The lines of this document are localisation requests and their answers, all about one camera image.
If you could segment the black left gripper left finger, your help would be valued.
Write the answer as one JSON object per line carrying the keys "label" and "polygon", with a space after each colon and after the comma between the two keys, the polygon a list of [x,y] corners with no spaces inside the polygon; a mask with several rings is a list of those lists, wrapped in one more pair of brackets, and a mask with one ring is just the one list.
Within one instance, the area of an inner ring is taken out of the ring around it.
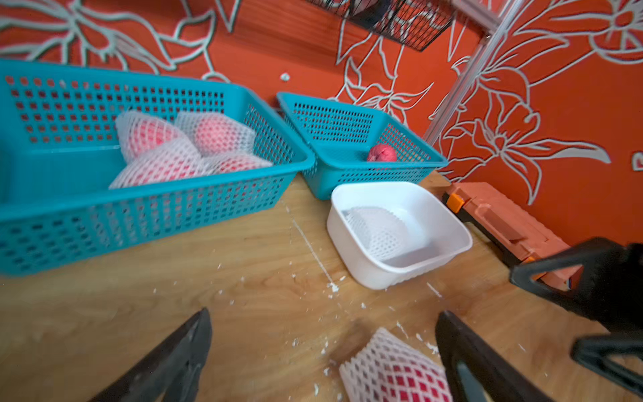
{"label": "black left gripper left finger", "polygon": [[209,310],[203,308],[93,401],[194,401],[212,342]]}

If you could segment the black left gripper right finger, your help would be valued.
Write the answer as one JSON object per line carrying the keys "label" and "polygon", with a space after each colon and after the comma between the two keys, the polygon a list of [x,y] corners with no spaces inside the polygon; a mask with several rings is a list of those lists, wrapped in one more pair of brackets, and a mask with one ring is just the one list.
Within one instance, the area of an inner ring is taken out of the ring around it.
{"label": "black left gripper right finger", "polygon": [[551,400],[454,313],[440,313],[435,338],[452,400]]}

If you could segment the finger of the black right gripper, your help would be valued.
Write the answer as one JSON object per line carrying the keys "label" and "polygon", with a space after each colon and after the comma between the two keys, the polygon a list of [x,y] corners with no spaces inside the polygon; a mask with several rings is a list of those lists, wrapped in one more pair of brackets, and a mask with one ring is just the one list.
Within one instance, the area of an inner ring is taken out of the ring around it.
{"label": "finger of the black right gripper", "polygon": [[584,368],[642,397],[642,374],[626,368],[611,357],[635,357],[642,360],[641,333],[611,333],[575,340],[570,357]]}
{"label": "finger of the black right gripper", "polygon": [[[571,288],[535,280],[537,274],[579,268]],[[611,332],[642,329],[642,244],[596,237],[566,251],[512,268],[510,283]]]}

